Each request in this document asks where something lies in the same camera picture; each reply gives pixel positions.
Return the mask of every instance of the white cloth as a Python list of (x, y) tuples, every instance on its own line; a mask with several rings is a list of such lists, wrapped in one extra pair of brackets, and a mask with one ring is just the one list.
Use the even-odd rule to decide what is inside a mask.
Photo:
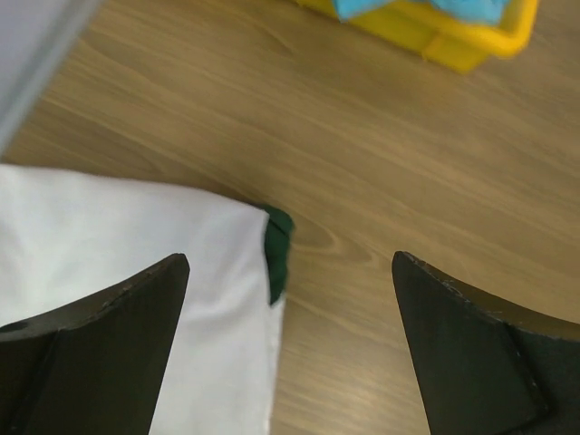
[(268, 305), (266, 223), (192, 188), (0, 165), (0, 326), (184, 253), (188, 289), (150, 433), (267, 434), (284, 302)]

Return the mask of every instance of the blue cloth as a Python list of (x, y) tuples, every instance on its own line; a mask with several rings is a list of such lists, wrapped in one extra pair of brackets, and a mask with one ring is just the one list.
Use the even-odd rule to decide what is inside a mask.
[[(341, 20), (371, 11), (391, 0), (333, 0)], [(498, 24), (510, 0), (429, 0), (461, 21), (468, 23)]]

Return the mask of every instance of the green cloth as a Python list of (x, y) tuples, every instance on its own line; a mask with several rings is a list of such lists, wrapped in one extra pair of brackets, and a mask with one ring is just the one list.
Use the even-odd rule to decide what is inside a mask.
[(270, 281), (270, 305), (273, 305), (285, 290), (290, 237), (294, 230), (294, 222), (288, 214), (278, 208), (267, 205), (260, 207), (270, 215), (264, 236), (264, 253)]

